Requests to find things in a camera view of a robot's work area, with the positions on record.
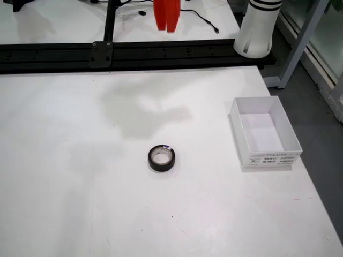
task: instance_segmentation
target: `black cable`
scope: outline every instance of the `black cable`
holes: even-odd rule
[[[201,20],[209,24],[214,29],[214,32],[216,32],[217,34],[219,33],[219,29],[215,27],[209,20],[206,20],[204,17],[202,17],[197,11],[192,10],[192,9],[180,9],[180,11],[195,13]]]
[[[133,0],[127,0],[124,3],[121,3],[119,7],[126,5],[128,3],[143,3],[143,2],[154,2],[153,0],[139,0],[139,1],[133,1]],[[108,1],[101,1],[98,0],[98,3],[108,3]],[[201,20],[203,20],[204,22],[206,22],[207,24],[209,24],[213,29],[214,32],[216,32],[217,34],[219,33],[219,29],[217,27],[215,27],[209,20],[205,19],[204,17],[202,17],[197,11],[193,10],[193,9],[180,9],[180,11],[182,12],[193,12],[195,13]]]

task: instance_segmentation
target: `black tape roll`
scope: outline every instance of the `black tape roll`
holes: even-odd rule
[[[168,156],[168,161],[164,163],[158,163],[154,161],[154,157],[158,154],[165,154]],[[165,172],[170,170],[175,164],[175,152],[174,150],[166,145],[159,145],[153,147],[148,154],[148,161],[150,167],[159,172]]]

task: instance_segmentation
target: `glass window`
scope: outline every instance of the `glass window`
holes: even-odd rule
[[[282,13],[300,30],[315,0],[285,0]],[[343,71],[343,0],[330,0],[310,45],[327,73],[338,79]]]

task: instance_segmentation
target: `red object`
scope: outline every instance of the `red object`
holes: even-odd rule
[[[154,0],[154,14],[159,31],[175,32],[180,16],[180,0]]]

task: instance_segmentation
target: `white cylinder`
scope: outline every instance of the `white cylinder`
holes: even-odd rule
[[[234,43],[235,51],[248,58],[262,58],[272,49],[272,34],[282,0],[249,0],[247,13]]]

